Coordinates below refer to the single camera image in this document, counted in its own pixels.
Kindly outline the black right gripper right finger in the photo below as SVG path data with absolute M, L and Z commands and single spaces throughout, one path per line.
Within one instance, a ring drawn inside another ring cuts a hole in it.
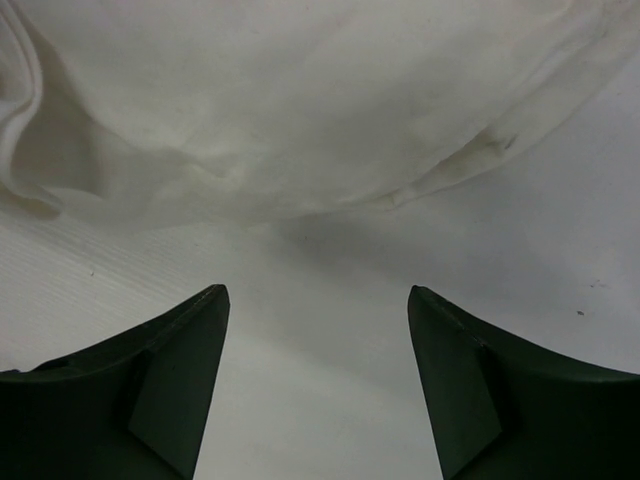
M 636 479 L 639 377 L 553 352 L 412 288 L 408 322 L 446 479 Z

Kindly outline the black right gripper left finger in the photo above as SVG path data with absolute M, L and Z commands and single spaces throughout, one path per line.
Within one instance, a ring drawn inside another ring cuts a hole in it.
M 4 479 L 191 479 L 230 312 L 212 285 L 31 371 L 1 374 Z

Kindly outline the white t-shirt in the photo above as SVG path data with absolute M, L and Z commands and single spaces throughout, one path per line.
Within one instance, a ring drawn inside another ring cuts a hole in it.
M 5 1 L 1 198 L 171 225 L 393 208 L 520 155 L 635 1 Z

